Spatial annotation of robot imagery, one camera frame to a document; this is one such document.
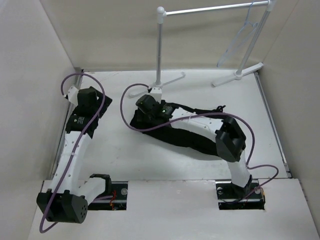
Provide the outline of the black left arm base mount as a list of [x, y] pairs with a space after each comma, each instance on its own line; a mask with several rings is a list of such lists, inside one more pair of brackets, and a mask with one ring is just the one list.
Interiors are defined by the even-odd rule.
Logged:
[[128, 187], [127, 181], [113, 181], [108, 190], [98, 195], [88, 209], [90, 211], [125, 211]]

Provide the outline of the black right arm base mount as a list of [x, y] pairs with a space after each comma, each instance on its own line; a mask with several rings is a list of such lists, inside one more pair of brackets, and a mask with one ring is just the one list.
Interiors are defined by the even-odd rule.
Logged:
[[265, 193], [257, 180], [241, 188], [230, 181], [215, 183], [219, 210], [264, 210]]

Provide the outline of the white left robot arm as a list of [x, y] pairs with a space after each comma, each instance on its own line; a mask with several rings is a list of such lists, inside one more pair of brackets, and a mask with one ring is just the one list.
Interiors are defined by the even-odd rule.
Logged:
[[38, 194], [36, 203], [48, 222], [81, 224], [97, 197], [105, 200], [112, 195], [107, 174], [93, 174], [83, 185], [79, 181], [85, 152], [112, 99], [92, 86], [84, 89], [72, 86], [66, 98], [75, 108], [65, 126], [64, 145], [54, 177], [48, 190]]

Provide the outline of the black trousers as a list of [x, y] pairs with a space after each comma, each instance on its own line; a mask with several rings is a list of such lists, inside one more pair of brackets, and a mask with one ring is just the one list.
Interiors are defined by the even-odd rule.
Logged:
[[[174, 110], [181, 109], [187, 111], [188, 113], [196, 113], [198, 115], [207, 113], [222, 113], [223, 109], [226, 107], [225, 105], [219, 105], [215, 109], [207, 110], [191, 108], [178, 103], [165, 102], [162, 100], [161, 104], [157, 106], [156, 109], [160, 110], [166, 105], [172, 107]], [[129, 125], [136, 129], [149, 129], [165, 122], [166, 120], [162, 117], [157, 117], [154, 120], [148, 119], [148, 117], [140, 109], [137, 109], [135, 110]], [[155, 130], [146, 131], [145, 134], [177, 147], [191, 148], [195, 151], [211, 156], [218, 155], [216, 143], [213, 140], [186, 129], [178, 129], [173, 128], [172, 125], [166, 125]]]

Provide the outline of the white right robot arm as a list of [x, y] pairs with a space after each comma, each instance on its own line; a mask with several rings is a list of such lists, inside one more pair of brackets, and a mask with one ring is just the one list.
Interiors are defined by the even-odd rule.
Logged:
[[156, 100], [149, 92], [135, 103], [137, 109], [130, 126], [170, 145], [191, 148], [227, 162], [231, 190], [242, 199], [252, 189], [252, 175], [245, 161], [246, 135], [232, 116], [223, 114], [224, 106], [206, 110]]

